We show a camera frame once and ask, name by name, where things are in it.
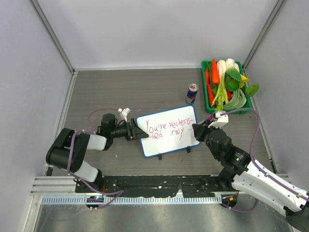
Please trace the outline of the blue framed whiteboard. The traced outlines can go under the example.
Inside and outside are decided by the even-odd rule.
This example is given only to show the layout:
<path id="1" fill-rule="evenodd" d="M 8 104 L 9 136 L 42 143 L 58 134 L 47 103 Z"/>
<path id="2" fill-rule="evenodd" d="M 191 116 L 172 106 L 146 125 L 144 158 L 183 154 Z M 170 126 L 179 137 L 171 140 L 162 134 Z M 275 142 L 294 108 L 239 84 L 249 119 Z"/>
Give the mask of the blue framed whiteboard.
<path id="1" fill-rule="evenodd" d="M 143 115 L 136 122 L 149 135 L 140 140 L 146 158 L 200 144 L 194 137 L 192 125 L 197 123 L 197 117 L 192 105 Z"/>

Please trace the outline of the magenta capped marker pen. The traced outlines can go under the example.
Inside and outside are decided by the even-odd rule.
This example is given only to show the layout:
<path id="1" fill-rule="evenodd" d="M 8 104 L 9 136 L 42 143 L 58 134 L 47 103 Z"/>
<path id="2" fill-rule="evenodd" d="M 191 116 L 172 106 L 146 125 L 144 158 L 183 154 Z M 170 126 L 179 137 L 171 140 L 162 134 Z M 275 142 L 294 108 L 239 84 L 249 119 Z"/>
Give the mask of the magenta capped marker pen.
<path id="1" fill-rule="evenodd" d="M 205 119 L 206 123 L 210 123 L 213 121 L 213 115 L 210 115 L 208 118 Z"/>

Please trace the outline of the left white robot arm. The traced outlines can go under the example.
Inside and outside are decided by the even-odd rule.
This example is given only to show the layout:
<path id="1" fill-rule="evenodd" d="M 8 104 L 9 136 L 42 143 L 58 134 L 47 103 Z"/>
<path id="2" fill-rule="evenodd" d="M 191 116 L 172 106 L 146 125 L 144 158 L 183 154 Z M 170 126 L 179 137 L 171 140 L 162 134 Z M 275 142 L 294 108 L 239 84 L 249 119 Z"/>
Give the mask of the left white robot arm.
<path id="1" fill-rule="evenodd" d="M 96 132 L 86 133 L 63 128 L 46 154 L 46 163 L 66 170 L 84 181 L 93 193 L 102 189 L 102 172 L 84 160 L 87 150 L 108 150 L 115 138 L 126 140 L 148 138 L 149 135 L 138 127 L 135 119 L 127 121 L 123 116 L 118 123 L 114 114 L 102 116 Z"/>

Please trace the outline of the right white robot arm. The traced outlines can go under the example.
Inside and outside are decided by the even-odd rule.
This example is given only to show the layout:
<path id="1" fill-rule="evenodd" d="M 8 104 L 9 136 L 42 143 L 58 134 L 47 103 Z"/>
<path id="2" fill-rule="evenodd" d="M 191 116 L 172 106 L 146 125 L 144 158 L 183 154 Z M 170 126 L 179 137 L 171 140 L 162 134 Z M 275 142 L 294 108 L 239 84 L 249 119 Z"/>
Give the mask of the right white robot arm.
<path id="1" fill-rule="evenodd" d="M 210 121 L 193 124 L 194 137 L 204 142 L 223 169 L 218 185 L 224 191 L 232 188 L 249 194 L 285 216 L 301 232 L 309 230 L 309 193 L 264 167 L 249 153 L 234 146 L 232 140 Z"/>

